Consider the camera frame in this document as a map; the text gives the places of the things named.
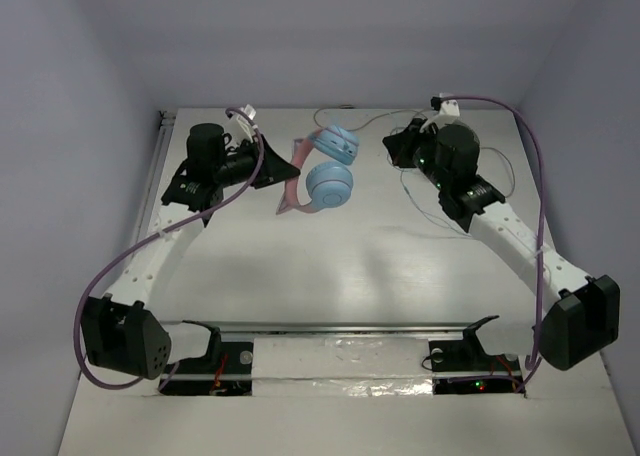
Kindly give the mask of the pink blue cat-ear headphones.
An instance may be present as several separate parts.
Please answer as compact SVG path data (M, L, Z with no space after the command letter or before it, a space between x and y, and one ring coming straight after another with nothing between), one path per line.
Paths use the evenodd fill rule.
M306 204L302 204L298 198L299 176L288 179L276 214L282 215L293 210L314 214L344 205L354 187L349 167L355 162L359 147L359 137L337 125L321 127L305 138L294 139L290 163L296 169L303 168L313 150L328 156L330 160L316 165L307 174L305 187L310 201Z

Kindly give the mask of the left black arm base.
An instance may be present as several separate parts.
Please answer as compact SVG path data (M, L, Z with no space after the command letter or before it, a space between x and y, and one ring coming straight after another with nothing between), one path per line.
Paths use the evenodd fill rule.
M251 396L254 342L225 340L221 330L209 324L187 321L205 329L206 352L168 365L158 392L165 396Z

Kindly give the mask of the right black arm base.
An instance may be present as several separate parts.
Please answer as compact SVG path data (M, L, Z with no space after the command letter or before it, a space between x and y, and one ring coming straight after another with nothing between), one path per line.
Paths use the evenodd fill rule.
M430 341L421 367L433 376L436 395L514 394L523 392L518 359L489 355L477 331L497 315L484 317L462 330L460 339Z

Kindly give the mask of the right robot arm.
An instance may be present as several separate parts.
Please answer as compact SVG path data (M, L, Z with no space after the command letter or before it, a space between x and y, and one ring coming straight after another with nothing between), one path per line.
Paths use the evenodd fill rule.
M419 170L436 187L443 212L533 293L533 323L510 323L466 339L461 346L466 364L483 369L498 353L527 354L566 371L617 340L619 285L576 267L524 223L479 175L480 142L469 126L414 118L382 142L392 164Z

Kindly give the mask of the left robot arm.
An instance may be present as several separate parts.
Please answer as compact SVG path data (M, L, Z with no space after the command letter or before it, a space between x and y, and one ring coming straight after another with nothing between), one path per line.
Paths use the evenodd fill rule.
M153 229L90 282L95 288L122 261L128 263L103 296L92 296L90 289L81 296L73 338L83 376L102 389L123 390L125 384L102 381L94 369L129 375L128 384L134 386L188 360L200 370L215 368L222 358L217 327L193 320L161 323L150 304L166 291L186 250L215 212L250 188L277 185L299 174L251 122L232 119L227 126L191 127L186 157L161 197Z

